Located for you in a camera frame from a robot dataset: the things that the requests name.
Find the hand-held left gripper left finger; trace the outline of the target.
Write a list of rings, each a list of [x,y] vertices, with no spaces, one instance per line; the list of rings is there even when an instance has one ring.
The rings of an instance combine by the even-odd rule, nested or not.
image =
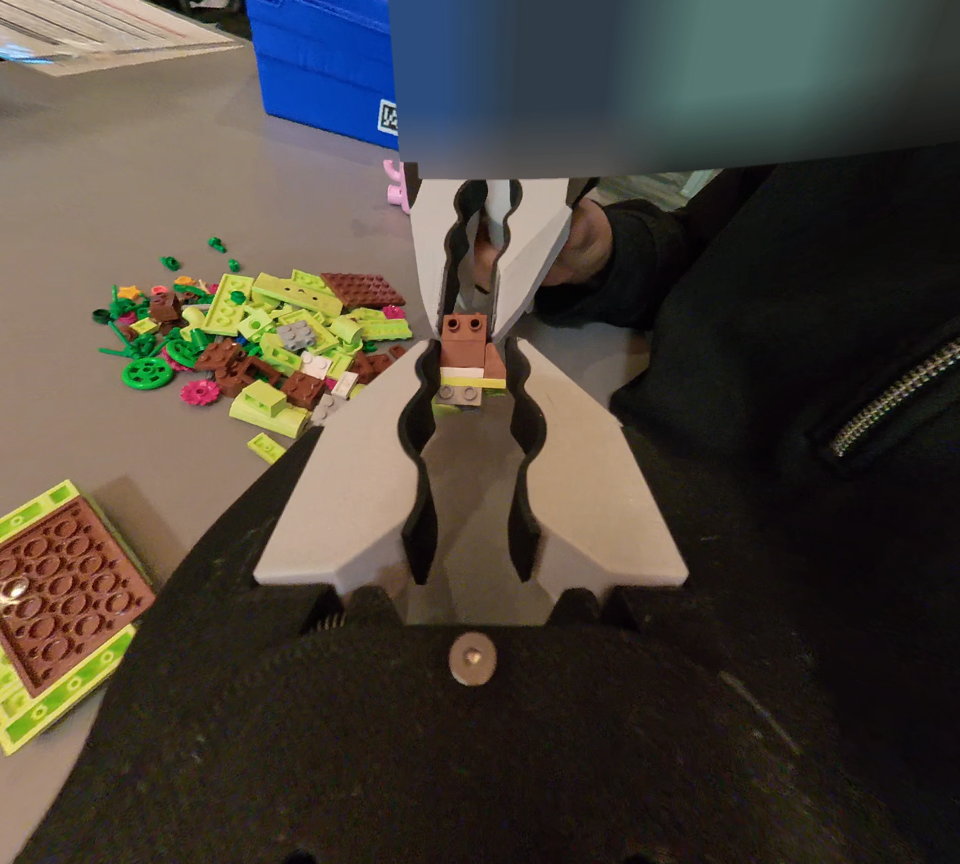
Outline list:
[[[435,432],[440,343],[416,343],[322,426],[253,575],[331,586],[346,604],[377,586],[400,620],[438,544],[424,449]]]

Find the lime curved slope piece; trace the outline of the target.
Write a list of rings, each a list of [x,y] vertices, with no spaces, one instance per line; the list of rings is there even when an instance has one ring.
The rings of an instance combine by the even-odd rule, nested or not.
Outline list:
[[[229,415],[244,423],[298,438],[310,419],[310,411],[288,402],[286,395],[264,380],[245,387],[233,399]]]

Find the blue plastic bin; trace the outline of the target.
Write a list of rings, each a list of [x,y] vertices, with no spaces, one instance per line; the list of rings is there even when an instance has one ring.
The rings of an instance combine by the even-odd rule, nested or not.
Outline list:
[[[264,111],[398,150],[378,132],[396,102],[388,0],[246,0]]]

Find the large lime brick assembly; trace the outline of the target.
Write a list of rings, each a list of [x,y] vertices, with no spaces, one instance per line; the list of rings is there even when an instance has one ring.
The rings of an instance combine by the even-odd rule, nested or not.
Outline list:
[[[1,519],[1,745],[10,757],[114,675],[154,604],[136,554],[70,480]]]

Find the laminated paper sheet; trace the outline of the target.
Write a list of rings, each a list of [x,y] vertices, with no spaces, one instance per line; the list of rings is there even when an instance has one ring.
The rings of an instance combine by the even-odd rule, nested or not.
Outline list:
[[[144,0],[1,0],[1,58],[54,77],[233,50],[229,33]]]

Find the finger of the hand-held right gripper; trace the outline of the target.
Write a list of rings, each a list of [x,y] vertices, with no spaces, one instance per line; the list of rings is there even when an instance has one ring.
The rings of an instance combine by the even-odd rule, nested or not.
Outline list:
[[[419,290],[431,331],[438,338],[460,294],[459,272],[466,254],[465,187],[464,180],[423,179],[411,205]]]
[[[570,231],[569,179],[510,180],[514,249],[514,315],[491,315],[490,337],[502,340],[530,305]]]

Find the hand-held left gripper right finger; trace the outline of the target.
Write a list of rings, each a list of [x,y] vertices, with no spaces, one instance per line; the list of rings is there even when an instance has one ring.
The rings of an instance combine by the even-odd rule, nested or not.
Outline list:
[[[523,452],[508,521],[519,579],[554,601],[682,586],[689,569],[618,419],[529,341],[507,338],[505,358]]]

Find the brown square brick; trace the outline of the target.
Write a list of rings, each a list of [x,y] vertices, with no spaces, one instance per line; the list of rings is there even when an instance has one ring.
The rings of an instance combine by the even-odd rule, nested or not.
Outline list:
[[[294,371],[286,378],[281,391],[291,405],[312,412],[326,389],[323,378]]]

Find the person's right forearm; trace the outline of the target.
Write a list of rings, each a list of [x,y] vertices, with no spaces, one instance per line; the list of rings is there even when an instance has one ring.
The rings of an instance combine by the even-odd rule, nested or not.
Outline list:
[[[643,199],[599,210],[611,238],[606,262],[583,282],[543,284],[534,295],[534,313],[555,327],[599,322],[646,330],[693,258],[687,223],[682,214]]]

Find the person's black jacket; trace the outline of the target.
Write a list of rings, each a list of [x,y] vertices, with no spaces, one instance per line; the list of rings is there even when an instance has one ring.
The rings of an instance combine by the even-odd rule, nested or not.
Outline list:
[[[721,176],[616,397],[745,477],[850,762],[958,862],[958,142]]]

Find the person's right hand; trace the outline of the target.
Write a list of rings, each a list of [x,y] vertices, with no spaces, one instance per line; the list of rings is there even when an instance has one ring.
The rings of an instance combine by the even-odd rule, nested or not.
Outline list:
[[[572,210],[566,241],[541,287],[589,284],[608,265],[613,246],[613,231],[605,210],[593,199],[582,198]]]

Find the pile of loose toy bricks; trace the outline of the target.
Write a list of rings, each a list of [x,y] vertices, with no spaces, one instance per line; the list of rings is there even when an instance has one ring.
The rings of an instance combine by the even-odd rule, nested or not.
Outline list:
[[[346,402],[414,339],[404,298],[378,274],[252,276],[227,258],[225,274],[206,282],[184,275],[172,256],[160,264],[171,273],[167,282],[147,290],[114,284],[105,306],[92,310],[92,322],[117,341],[99,352],[123,361],[127,389],[170,390],[190,409],[221,405],[247,426],[230,408],[251,383],[281,390],[302,371]]]

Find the lime brown brick chunk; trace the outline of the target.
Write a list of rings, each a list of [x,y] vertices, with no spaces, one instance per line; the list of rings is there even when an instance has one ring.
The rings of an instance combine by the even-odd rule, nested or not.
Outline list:
[[[452,313],[442,319],[439,365],[439,405],[478,409],[487,393],[506,389],[506,367],[489,340],[484,313]]]

